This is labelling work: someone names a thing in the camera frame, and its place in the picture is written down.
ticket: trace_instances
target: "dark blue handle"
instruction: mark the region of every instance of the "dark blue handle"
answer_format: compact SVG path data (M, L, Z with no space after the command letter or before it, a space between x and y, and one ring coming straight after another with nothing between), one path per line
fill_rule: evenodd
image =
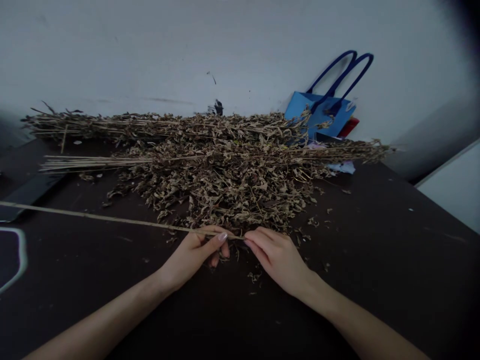
M349 67L352 66L352 63L357 59L357 52L355 50L349 50L349 51L346 51L344 52L342 55L340 55L339 57L337 57L326 69L324 72L321 73L321 75L315 80L315 82L313 83L312 86L310 86L310 88L306 91L307 94L311 94L315 85L317 85L317 83L340 61L342 60L344 57L350 55L350 54L353 54L353 56L351 57L351 60L350 60L350 63L348 64L347 66L347 69ZM333 89L333 86L330 88L329 91L329 94L328 96L330 96L331 98L333 98L335 96L335 90L336 89Z
M322 104L325 100L327 100L327 98L333 98L333 96L329 95L331 94L332 92L335 93L335 90L339 87L340 83L345 79L345 77L353 70L354 67L356 67L360 62L362 62L364 59L368 58L368 63L366 64L366 66L363 68L363 70L361 71L360 75L358 75L358 77L355 79L355 81L353 82L353 84L348 88L348 90L346 91L346 93L341 97L340 100L338 100L332 107L331 107L331 111L330 113L335 116L337 115L338 111L340 110L340 108L342 107L342 100L345 99L345 97L349 94L349 92L355 87L355 85L357 85L357 83L359 82L359 80L365 75L365 73L367 72L367 70L369 69L370 65L372 65L372 62L374 61L374 56L373 54L371 53L366 53L366 54L363 54L362 56L360 56L358 59L356 59L354 62L352 62L348 68L338 77L338 79L335 81L335 83L333 83L333 85L331 86L331 88L328 90L328 92L317 102L315 102L310 111L311 113L315 113L315 111L317 110L317 107Z

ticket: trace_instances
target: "blue bag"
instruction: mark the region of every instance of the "blue bag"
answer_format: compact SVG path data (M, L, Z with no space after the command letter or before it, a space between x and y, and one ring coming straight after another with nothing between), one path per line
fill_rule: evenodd
M312 94L314 86L322 79L326 73L332 69L335 64L337 64L344 57L352 54L350 63L348 64L346 70L338 77L338 79L333 83L331 88L327 91L325 95L315 95ZM343 79L349 74L354 67L356 67L362 60L368 58L368 63L365 68L361 71L360 75L355 79L350 88L346 93L341 97L335 97L335 91L339 87ZM374 60L374 56L370 53L363 54L357 58L357 52L354 50L349 50L340 55L335 59L329 67L315 80L313 85L306 92L295 91L291 97L290 103L285 111L286 119L300 118L302 112L305 110L306 106L310 109L311 116L308 120L308 138L310 140L315 139L316 133L321 133L328 135L330 137L336 137L342 128L345 126L347 121L350 119L352 114L355 111L355 106L351 104L350 101L345 100L345 97L349 92L354 88L355 85L359 82L362 76L367 72L370 65ZM327 128L318 129L317 125L322 123L331 123Z

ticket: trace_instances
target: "pile of dried leaves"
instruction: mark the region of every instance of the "pile of dried leaves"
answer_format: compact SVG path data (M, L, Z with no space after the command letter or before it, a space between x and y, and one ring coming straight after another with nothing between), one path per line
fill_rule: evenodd
M302 120L282 113L249 117L124 114L92 117L78 110L28 117L38 137L108 138L133 144L111 158L52 158L48 172L123 168L108 197L136 192L158 212L158 221L188 202L187 217L173 225L217 224L239 234L263 225L289 231L289 219L316 203L311 179L333 176L327 164L377 162L389 147L380 141L345 140L306 146L309 112Z

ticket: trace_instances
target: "forearm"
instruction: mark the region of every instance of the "forearm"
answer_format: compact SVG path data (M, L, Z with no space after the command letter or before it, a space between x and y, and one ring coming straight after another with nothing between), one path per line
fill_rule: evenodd
M318 275L300 300L330 321L362 360L428 359L391 327L334 290Z
M170 293L158 270L26 359L103 359Z

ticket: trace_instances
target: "red object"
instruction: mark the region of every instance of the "red object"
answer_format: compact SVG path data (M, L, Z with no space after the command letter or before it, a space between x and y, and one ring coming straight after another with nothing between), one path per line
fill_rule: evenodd
M358 120L356 117L350 117L350 119L346 122L346 124L343 126L341 129L340 133L338 134L338 138L345 139L350 132L358 125L360 120Z

